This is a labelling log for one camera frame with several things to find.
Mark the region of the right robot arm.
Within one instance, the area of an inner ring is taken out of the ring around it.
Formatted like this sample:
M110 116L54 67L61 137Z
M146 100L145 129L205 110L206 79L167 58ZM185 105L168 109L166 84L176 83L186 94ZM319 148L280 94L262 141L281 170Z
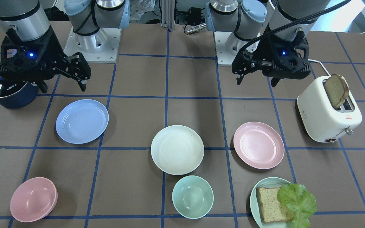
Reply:
M1 44L0 76L8 81L36 84L47 92L46 80L63 75L86 90L91 69L84 53L88 39L94 50L106 45L104 28L125 29L130 22L129 0L65 0L66 15L81 52L64 53L38 0L0 0L0 27L6 36Z

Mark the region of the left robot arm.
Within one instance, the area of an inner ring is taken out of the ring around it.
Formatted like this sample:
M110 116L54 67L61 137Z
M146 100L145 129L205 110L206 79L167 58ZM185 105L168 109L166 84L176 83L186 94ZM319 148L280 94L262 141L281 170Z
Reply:
M258 0L211 0L206 5L206 27L212 32L231 32L239 45L232 73L241 84L248 73L261 70L275 87L281 79L304 79L310 74L306 36L317 17L299 19L323 11L328 0L279 0L270 17Z

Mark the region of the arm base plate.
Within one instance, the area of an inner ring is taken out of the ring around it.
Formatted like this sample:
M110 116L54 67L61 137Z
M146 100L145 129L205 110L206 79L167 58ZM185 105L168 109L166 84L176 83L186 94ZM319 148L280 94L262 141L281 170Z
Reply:
M214 32L215 49L218 65L231 67L238 51L248 41L238 39L233 32Z
M115 64L122 31L118 28L101 28L90 36L81 36L71 31L63 49L64 53L67 56L82 53L88 63Z

